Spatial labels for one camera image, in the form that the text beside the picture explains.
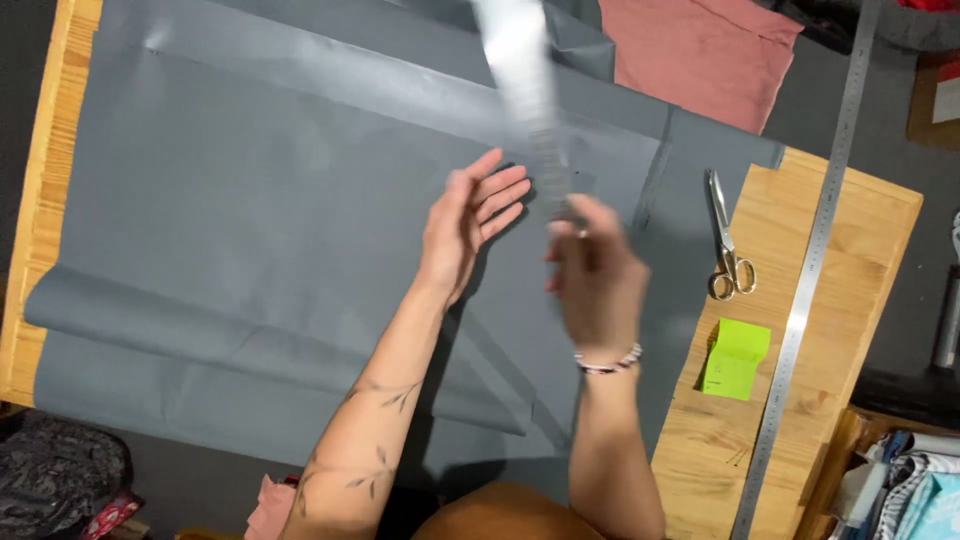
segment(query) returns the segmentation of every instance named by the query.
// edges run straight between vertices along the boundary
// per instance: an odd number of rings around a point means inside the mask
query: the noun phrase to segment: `green sticky note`
[[[770,329],[721,318],[701,390],[712,396],[749,400],[756,367],[769,348]]]

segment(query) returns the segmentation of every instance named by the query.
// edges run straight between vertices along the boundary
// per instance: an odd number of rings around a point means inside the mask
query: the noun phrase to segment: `person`
[[[520,216],[519,199],[530,189],[522,166],[490,174],[501,158],[493,149],[450,173],[427,217],[420,268],[306,463],[281,538],[374,538],[444,314],[463,294],[480,247]],[[640,438],[633,363],[649,271],[611,209],[582,194],[570,195],[569,203],[586,225],[553,222],[544,257],[556,267],[545,288],[563,306],[585,371],[569,508],[495,482],[442,507],[415,540],[664,535]]]

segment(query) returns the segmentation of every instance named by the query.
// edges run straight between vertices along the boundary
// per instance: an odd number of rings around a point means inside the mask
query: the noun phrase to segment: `wooden table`
[[[23,322],[23,302],[57,259],[100,1],[60,0],[36,111],[0,339],[0,398],[24,405],[33,404],[45,331]],[[826,165],[788,149],[780,170],[750,171],[732,235],[759,269],[759,287],[728,303],[707,301],[654,457],[671,538],[730,533]],[[917,193],[848,172],[751,538],[793,534],[921,202]],[[749,402],[693,389],[720,316],[773,331]]]

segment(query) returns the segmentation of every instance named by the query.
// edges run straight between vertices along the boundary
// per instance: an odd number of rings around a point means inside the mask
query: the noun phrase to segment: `red fabric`
[[[804,27],[751,0],[600,0],[614,81],[759,134]]]
[[[140,506],[143,506],[143,499],[127,490],[121,491],[90,521],[80,535],[80,540],[97,540],[103,537],[127,521],[127,518],[135,514]]]
[[[905,8],[923,10],[925,12],[953,12],[960,10],[957,0],[897,0]]]

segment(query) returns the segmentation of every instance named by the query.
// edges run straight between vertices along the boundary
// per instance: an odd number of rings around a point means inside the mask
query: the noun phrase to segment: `bracelet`
[[[640,349],[640,344],[634,343],[634,347],[630,350],[630,352],[613,364],[585,364],[584,355],[579,351],[573,354],[573,359],[577,361],[577,366],[580,368],[580,371],[584,372],[586,375],[607,375],[608,373],[618,373],[629,369],[630,366],[640,362],[640,357],[642,354],[643,349]]]

